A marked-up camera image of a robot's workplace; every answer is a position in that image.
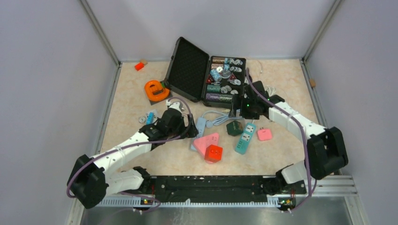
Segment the red cube socket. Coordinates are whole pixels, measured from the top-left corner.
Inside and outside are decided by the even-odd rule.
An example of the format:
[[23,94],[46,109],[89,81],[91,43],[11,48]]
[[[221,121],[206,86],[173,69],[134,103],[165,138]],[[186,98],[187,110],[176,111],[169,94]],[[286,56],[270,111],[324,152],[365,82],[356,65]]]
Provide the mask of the red cube socket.
[[206,148],[204,159],[208,162],[216,163],[222,159],[223,148],[217,145],[209,145]]

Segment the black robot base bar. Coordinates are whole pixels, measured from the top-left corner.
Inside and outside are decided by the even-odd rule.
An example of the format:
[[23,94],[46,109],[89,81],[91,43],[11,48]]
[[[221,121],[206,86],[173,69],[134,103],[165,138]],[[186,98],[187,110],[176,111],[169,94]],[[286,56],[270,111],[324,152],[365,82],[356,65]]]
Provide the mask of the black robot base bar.
[[274,195],[307,194],[303,181],[281,184],[274,176],[152,176],[137,190],[161,203],[261,203]]

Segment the dark green cube socket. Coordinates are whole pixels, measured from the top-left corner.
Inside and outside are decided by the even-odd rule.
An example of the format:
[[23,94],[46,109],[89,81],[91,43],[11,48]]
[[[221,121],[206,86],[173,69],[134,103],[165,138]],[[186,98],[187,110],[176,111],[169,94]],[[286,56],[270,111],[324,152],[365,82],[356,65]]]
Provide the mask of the dark green cube socket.
[[243,133],[243,125],[241,122],[235,120],[226,125],[227,133],[230,136],[239,136]]

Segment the pink triangular power strip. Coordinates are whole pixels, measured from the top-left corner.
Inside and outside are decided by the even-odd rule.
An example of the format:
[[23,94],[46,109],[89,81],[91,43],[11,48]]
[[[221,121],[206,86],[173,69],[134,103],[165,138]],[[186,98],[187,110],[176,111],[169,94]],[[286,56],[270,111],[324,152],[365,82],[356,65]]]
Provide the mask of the pink triangular power strip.
[[212,133],[200,138],[196,138],[192,145],[195,148],[195,150],[202,156],[204,157],[206,154],[207,147],[210,145],[216,145],[218,146],[219,144],[219,134],[218,133]]

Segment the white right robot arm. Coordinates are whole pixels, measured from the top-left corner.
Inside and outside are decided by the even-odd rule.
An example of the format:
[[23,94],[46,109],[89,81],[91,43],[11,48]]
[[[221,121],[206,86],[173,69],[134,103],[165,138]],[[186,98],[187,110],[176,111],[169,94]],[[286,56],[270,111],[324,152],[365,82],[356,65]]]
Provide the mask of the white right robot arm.
[[303,143],[304,160],[276,173],[275,187],[281,193],[288,193],[298,181],[321,180],[349,163],[340,129],[326,128],[309,120],[279,95],[269,95],[261,81],[245,85],[242,94],[232,96],[230,115],[237,113],[247,120],[264,116]]

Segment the light blue power strip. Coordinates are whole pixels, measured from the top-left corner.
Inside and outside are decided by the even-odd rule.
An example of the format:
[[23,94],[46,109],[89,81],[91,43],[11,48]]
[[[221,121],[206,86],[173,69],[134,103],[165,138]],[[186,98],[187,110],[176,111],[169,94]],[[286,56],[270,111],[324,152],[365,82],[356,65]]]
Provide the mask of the light blue power strip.
[[191,141],[191,145],[190,145],[191,151],[196,151],[196,148],[194,147],[193,142],[196,139],[203,137],[204,130],[206,128],[206,122],[207,122],[207,120],[205,118],[198,117],[197,122],[196,122],[196,129],[198,130],[198,134]]

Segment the small pink plug adapter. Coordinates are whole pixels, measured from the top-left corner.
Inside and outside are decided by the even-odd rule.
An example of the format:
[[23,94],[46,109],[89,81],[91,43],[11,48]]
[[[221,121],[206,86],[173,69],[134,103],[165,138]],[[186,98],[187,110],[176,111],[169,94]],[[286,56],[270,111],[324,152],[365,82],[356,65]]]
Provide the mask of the small pink plug adapter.
[[269,128],[260,128],[257,131],[257,138],[259,141],[269,141],[273,138],[272,131]]

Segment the teal power strip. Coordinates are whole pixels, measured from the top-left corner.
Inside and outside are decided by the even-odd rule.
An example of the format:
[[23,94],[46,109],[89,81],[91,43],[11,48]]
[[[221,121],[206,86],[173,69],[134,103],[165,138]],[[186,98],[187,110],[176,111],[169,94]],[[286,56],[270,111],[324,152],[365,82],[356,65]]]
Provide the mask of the teal power strip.
[[251,139],[255,133],[256,126],[253,123],[247,123],[240,139],[235,147],[235,152],[244,155],[247,152]]

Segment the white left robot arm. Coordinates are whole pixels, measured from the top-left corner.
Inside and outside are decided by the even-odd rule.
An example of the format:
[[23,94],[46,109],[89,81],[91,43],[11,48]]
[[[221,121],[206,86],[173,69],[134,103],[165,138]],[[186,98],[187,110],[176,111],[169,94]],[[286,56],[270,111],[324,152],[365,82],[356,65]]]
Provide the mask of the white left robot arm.
[[86,209],[98,205],[106,196],[126,190],[140,194],[149,191],[150,174],[142,167],[117,172],[134,158],[172,141],[194,138],[195,127],[189,105],[182,98],[166,101],[167,109],[154,123],[144,125],[127,140],[103,153],[77,158],[67,181],[66,195],[76,198]]

